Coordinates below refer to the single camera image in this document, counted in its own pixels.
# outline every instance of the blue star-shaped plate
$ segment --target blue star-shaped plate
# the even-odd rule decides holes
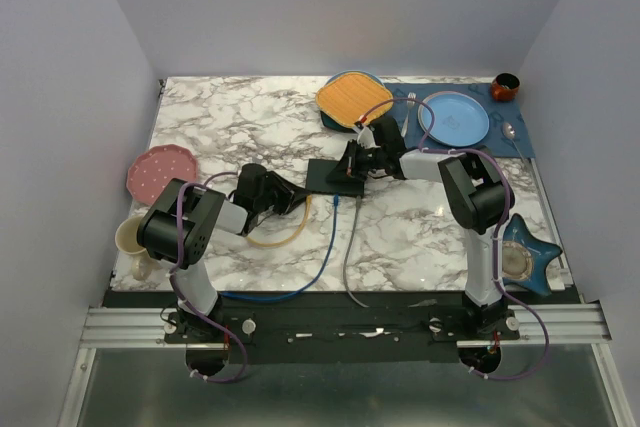
[[[514,214],[502,238],[502,275],[505,284],[516,284],[536,294],[551,295],[547,282],[549,262],[562,249],[535,238],[519,214]]]

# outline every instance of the gray wall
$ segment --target gray wall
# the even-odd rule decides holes
[[[55,425],[157,81],[116,0],[0,0],[0,423]]]
[[[560,0],[520,74],[571,270],[602,301],[638,417],[640,0]]]
[[[494,74],[557,0],[118,0],[163,74]]]

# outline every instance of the pink plate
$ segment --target pink plate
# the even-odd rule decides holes
[[[184,147],[159,145],[136,159],[127,173],[127,190],[146,205],[153,204],[171,179],[194,182],[198,161]]]

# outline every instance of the table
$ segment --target table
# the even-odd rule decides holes
[[[150,146],[177,144],[198,159],[200,180],[248,162],[263,164],[286,179],[304,185],[307,160],[339,159],[352,134],[329,131],[320,123],[315,93],[328,77],[175,77],[167,80]],[[487,82],[470,77],[382,77],[384,82]],[[554,241],[539,185],[519,159],[498,159],[520,213],[536,237]],[[213,188],[233,190],[234,178]],[[133,213],[146,207],[136,202]],[[274,242],[300,224],[304,207],[273,216],[251,235]],[[354,199],[338,207],[335,245],[320,280],[310,290],[344,290],[341,267],[347,248]],[[311,280],[322,264],[331,235],[331,197],[314,196],[309,222],[291,244],[277,249],[254,247],[246,239],[214,231],[204,256],[209,278],[218,290],[289,291]],[[139,282],[130,273],[131,259],[118,254],[111,288],[116,291],[170,290],[165,271]],[[349,262],[353,290],[464,290],[466,252],[462,228],[455,222],[444,188],[428,181],[368,181],[359,228]],[[568,269],[556,259],[547,270],[553,290],[571,283]]]

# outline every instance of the screw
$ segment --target screw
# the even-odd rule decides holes
[[[256,327],[256,323],[253,319],[247,319],[242,323],[242,331],[247,335],[253,334]]]
[[[505,324],[507,324],[507,329],[515,332],[516,330],[518,330],[518,328],[520,327],[520,322],[518,322],[518,319],[516,319],[515,317],[509,317]]]
[[[164,332],[165,334],[173,334],[176,330],[178,330],[178,328],[175,325],[172,324],[164,324]]]
[[[442,331],[442,322],[437,317],[432,318],[429,321],[429,330],[434,334],[438,334]]]

